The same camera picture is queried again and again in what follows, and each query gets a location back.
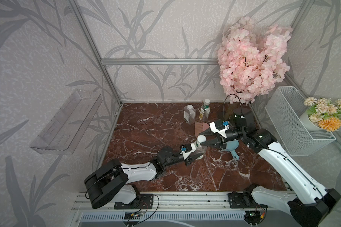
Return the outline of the blue dustpan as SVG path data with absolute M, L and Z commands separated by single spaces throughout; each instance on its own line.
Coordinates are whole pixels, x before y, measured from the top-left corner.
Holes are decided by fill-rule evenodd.
M 239 155 L 235 151 L 238 148 L 238 146 L 239 146 L 239 141 L 238 140 L 228 141 L 226 143 L 226 148 L 223 151 L 230 152 L 234 160 L 239 160 L 240 157 L 239 157 Z

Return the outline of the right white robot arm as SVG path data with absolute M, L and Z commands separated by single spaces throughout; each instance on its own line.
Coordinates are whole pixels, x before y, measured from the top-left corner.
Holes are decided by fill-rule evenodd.
M 234 124 L 221 119 L 209 123 L 209 127 L 200 134 L 215 138 L 202 143 L 220 150 L 227 149 L 227 143 L 241 140 L 247 147 L 266 160 L 291 186 L 291 191 L 274 191 L 258 184 L 252 184 L 243 190 L 246 206 L 252 202 L 266 205 L 291 215 L 302 227 L 317 227 L 341 199 L 333 188 L 314 180 L 284 150 L 266 129 L 257 129 L 251 112 L 242 114 L 237 109 Z

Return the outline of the clear acrylic wall shelf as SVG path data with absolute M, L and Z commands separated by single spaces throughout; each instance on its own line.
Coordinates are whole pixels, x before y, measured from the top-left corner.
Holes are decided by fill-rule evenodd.
M 102 102 L 99 92 L 76 89 L 29 147 L 42 155 L 72 155 Z

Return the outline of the potted pastel flower bouquet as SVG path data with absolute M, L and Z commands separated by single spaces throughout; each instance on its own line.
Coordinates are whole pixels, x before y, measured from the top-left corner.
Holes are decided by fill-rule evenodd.
M 306 111 L 300 121 L 309 131 L 337 131 L 341 127 L 341 99 L 308 97 L 304 100 Z

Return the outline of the pink artificial blossom tree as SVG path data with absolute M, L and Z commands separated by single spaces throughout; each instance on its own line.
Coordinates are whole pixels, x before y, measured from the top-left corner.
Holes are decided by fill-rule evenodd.
M 265 34 L 254 32 L 254 21 L 241 18 L 222 37 L 217 51 L 220 84 L 229 102 L 249 104 L 260 95 L 267 95 L 285 79 L 290 66 L 283 60 L 292 28 L 270 26 Z

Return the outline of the square clear plastic bottle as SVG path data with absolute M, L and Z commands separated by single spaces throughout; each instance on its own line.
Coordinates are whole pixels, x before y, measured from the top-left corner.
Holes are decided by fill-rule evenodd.
M 194 109 L 194 107 L 193 107 L 193 109 L 189 110 L 189 109 L 187 109 L 187 106 L 184 107 L 184 109 L 183 109 L 184 120 L 188 124 L 193 124 L 195 122 L 195 118 L 196 118 L 196 110 Z

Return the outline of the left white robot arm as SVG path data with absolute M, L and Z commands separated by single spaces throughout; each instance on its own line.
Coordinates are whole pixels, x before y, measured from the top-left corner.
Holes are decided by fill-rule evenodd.
M 165 146 L 154 159 L 143 164 L 128 165 L 121 163 L 119 159 L 113 159 L 85 178 L 85 197 L 90 200 L 93 209 L 110 202 L 131 204 L 140 196 L 132 183 L 159 179 L 167 167 L 181 162 L 188 166 L 201 159 L 205 152 L 204 148 L 185 144 L 181 145 L 178 152 Z

